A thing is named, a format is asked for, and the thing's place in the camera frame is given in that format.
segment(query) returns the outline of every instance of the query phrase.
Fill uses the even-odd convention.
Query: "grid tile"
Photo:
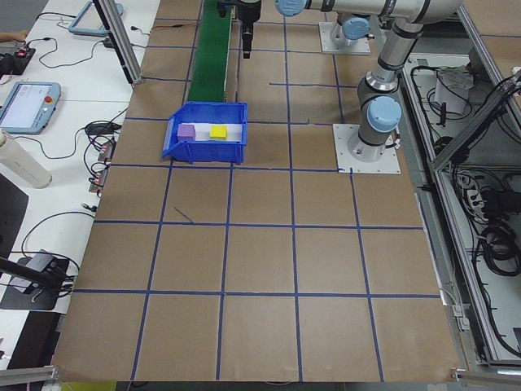
[[[282,23],[283,21],[282,15],[275,8],[275,2],[262,2],[259,22]]]
[[[159,221],[168,175],[166,168],[111,167],[96,219]]]
[[[52,359],[60,379],[128,380],[145,295],[76,292],[73,296]]]
[[[374,299],[386,381],[450,381],[458,356],[440,299]]]
[[[145,80],[134,87],[127,117],[168,119],[182,103],[184,81]]]
[[[362,238],[372,293],[440,293],[423,231],[364,230]]]
[[[254,81],[240,81],[238,101],[247,102],[248,121],[287,122],[285,86],[271,86]]]
[[[172,26],[174,24],[184,24],[177,29],[163,28],[160,26]],[[196,21],[190,20],[156,20],[154,29],[150,31],[148,46],[185,46],[192,47],[194,44]]]
[[[521,36],[519,13],[505,12],[518,10],[517,0],[496,0],[493,7],[487,0],[465,0],[464,5],[480,34]]]
[[[227,292],[294,292],[290,228],[230,228]]]
[[[293,173],[296,224],[354,226],[349,177],[338,173]]]
[[[161,158],[165,130],[165,121],[126,120],[117,140],[112,163],[170,165],[170,159]]]
[[[291,151],[294,169],[337,169],[330,126],[292,125]]]
[[[365,226],[422,226],[413,188],[405,174],[354,174],[360,223]]]
[[[370,40],[370,55],[336,55],[336,69],[341,86],[358,86],[360,80],[377,62],[374,40]]]
[[[255,41],[253,47],[256,51],[283,51],[284,50],[284,26],[283,24],[264,24],[255,25]]]
[[[286,35],[289,51],[322,52],[317,24],[287,24]]]
[[[219,297],[153,296],[136,380],[215,380]]]
[[[160,291],[220,291],[224,242],[223,226],[163,225],[152,288]]]
[[[230,221],[291,224],[289,173],[236,169]]]
[[[157,228],[94,224],[74,288],[147,289]]]
[[[287,125],[249,124],[241,167],[289,168]]]
[[[483,37],[482,39],[501,75],[511,76],[512,68],[519,66],[519,57],[512,54],[521,53],[521,37]]]
[[[304,381],[379,381],[365,298],[301,297]]]
[[[299,292],[366,293],[356,230],[297,229]]]
[[[288,53],[290,84],[323,84],[335,86],[333,56],[314,53]]]
[[[225,222],[230,171],[173,169],[166,222]]]
[[[340,88],[342,101],[342,113],[346,124],[360,124],[360,102],[358,101],[356,88]]]
[[[156,18],[197,19],[203,0],[162,0]]]
[[[191,48],[149,47],[141,65],[143,76],[184,81],[191,52]]]
[[[221,380],[296,381],[295,300],[226,297]]]
[[[291,122],[339,124],[342,122],[336,88],[290,86]]]

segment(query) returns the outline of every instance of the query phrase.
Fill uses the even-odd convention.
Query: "gray floor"
[[[0,0],[0,31],[31,29],[46,4],[47,0]]]

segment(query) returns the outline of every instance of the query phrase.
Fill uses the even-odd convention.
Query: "white cylinder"
[[[8,133],[0,129],[0,163],[19,175],[32,187],[42,189],[52,181],[52,175],[35,161]]]

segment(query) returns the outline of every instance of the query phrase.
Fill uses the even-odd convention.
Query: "metal bracket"
[[[35,381],[57,380],[59,369],[55,366],[0,371],[0,386],[26,384]]]
[[[502,389],[521,389],[521,375],[519,372],[513,372],[511,374],[499,373],[499,372],[476,372],[476,371],[465,371],[462,369],[452,370],[453,378],[463,385],[464,387],[469,385],[488,385],[488,386],[499,386]]]
[[[350,45],[339,45],[331,40],[331,30],[336,26],[336,22],[319,22],[320,42],[324,53],[338,55],[370,55],[371,49],[367,38],[352,41]]]

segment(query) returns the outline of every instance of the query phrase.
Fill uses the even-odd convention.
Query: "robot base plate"
[[[335,27],[336,22],[319,22],[318,30],[320,31],[320,42],[324,53],[338,55],[370,55],[371,49],[367,38],[361,38],[352,42],[351,45],[338,46],[337,42],[331,40],[331,30]]]
[[[349,174],[400,174],[400,165],[396,156],[395,148],[385,150],[382,157],[372,163],[366,163],[353,157],[348,150],[348,140],[352,134],[358,131],[356,124],[333,124],[333,135],[335,136],[336,162],[339,173]],[[392,144],[389,136],[387,144]]]

